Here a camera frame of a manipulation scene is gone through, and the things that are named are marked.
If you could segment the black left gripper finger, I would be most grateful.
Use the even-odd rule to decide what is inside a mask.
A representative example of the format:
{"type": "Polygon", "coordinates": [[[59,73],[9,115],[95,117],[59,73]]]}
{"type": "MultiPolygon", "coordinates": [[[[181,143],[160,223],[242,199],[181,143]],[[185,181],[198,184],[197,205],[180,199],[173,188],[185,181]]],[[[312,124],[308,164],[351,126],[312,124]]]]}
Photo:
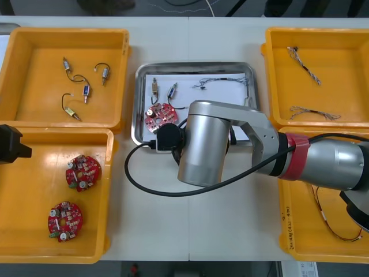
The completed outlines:
{"type": "Polygon", "coordinates": [[[17,156],[19,158],[31,158],[32,157],[32,148],[24,145],[19,144],[17,150],[17,156]]]}

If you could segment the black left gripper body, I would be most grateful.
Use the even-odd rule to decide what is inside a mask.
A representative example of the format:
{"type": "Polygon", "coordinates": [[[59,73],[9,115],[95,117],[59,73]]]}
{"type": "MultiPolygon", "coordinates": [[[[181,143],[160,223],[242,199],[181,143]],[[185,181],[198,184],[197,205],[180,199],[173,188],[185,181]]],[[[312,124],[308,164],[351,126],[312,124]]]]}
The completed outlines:
{"type": "Polygon", "coordinates": [[[1,125],[1,164],[13,163],[20,157],[22,134],[9,125],[1,125]]]}

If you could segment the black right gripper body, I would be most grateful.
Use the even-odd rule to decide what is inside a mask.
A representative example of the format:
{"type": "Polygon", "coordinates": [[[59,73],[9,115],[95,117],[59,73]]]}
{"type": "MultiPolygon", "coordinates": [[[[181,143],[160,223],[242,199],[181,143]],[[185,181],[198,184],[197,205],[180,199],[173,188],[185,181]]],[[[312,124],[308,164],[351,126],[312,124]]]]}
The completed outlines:
{"type": "Polygon", "coordinates": [[[174,159],[174,161],[176,162],[177,165],[179,165],[179,163],[180,163],[180,159],[181,159],[181,156],[182,156],[182,149],[183,149],[182,145],[173,147],[173,149],[172,149],[172,157],[173,157],[173,159],[174,159]]]}

